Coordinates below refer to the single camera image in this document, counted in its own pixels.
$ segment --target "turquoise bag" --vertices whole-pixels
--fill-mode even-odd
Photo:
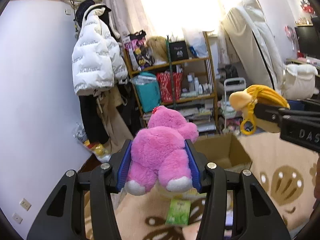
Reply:
[[[143,112],[151,112],[161,103],[159,83],[156,76],[148,72],[140,73],[137,78],[142,80],[140,84],[137,82],[135,86]]]

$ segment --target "black box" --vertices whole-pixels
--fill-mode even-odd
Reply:
[[[187,45],[185,41],[169,43],[171,61],[188,59]]]

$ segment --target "green packet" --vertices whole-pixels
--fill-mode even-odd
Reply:
[[[189,221],[191,201],[172,199],[166,225],[187,226]]]

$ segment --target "yellow plush toy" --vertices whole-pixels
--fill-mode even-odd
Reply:
[[[243,113],[244,120],[240,125],[240,129],[245,135],[253,134],[257,127],[272,133],[280,132],[280,129],[276,123],[259,119],[254,115],[254,107],[257,103],[290,108],[285,98],[283,98],[273,89],[264,85],[252,85],[244,91],[234,92],[230,95],[229,102],[236,111],[242,111]],[[252,123],[252,131],[248,132],[244,129],[246,122]]]

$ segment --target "red patterned bag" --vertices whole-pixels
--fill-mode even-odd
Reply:
[[[157,73],[156,76],[160,86],[161,101],[164,103],[173,102],[170,72]],[[173,82],[176,87],[176,100],[179,100],[181,96],[182,73],[174,72]]]

